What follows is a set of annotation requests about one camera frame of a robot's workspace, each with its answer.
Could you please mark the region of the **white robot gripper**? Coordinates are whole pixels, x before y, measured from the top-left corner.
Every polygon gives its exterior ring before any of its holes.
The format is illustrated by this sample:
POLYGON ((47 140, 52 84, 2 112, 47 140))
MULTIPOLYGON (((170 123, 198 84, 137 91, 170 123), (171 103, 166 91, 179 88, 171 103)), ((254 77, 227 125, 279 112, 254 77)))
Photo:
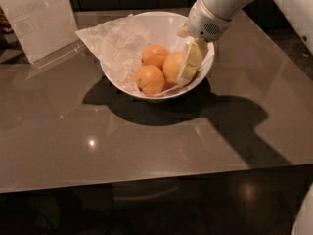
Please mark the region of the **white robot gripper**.
POLYGON ((229 20, 214 14, 204 0, 196 1, 188 19, 177 30, 177 35, 181 38, 187 38, 189 35, 196 38, 184 47, 177 76, 180 85, 187 85, 194 79, 208 53, 207 42, 219 39, 230 23, 229 20))

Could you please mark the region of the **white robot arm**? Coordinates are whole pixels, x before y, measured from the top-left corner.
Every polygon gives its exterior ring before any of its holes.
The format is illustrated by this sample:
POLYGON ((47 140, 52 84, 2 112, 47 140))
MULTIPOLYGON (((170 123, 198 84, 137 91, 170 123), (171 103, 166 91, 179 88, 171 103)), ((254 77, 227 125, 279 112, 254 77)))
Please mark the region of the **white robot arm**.
MULTIPOLYGON (((184 83, 187 78, 187 74, 191 75, 192 71, 196 71, 200 67, 200 63, 204 58, 197 58, 200 56, 198 53, 201 47, 204 49, 204 42, 212 42, 221 37, 221 35, 230 26, 232 18, 237 12, 245 5, 253 2, 254 0, 197 0, 191 8, 188 18, 184 21, 182 26, 178 30, 178 34, 181 37, 192 36, 196 39, 192 43, 188 43, 185 47, 183 54, 183 65, 179 74, 179 80, 184 83)), ((312 27, 313 27, 313 0, 273 0, 278 6, 280 11, 284 14, 285 18, 292 25, 297 35, 301 37, 301 41, 312 53, 312 27)), ((274 150, 271 153, 270 146, 262 141, 261 148, 252 148, 252 137, 241 137, 241 141, 246 141, 245 149, 242 150, 244 155, 242 158, 253 159, 248 161, 249 165, 252 162, 283 162, 283 157, 278 156, 274 150)), ((253 186, 250 190, 256 190, 256 185, 248 184, 247 186, 253 186)), ((265 197, 264 193, 257 196, 254 192, 252 195, 247 195, 244 191, 241 194, 237 194, 237 200, 245 202, 245 208, 253 208, 256 211, 256 207, 261 208, 261 203, 256 203, 257 197, 265 197)), ((291 228, 291 235, 312 235, 313 232, 313 186, 312 183, 303 202, 299 208, 295 221, 291 228)))

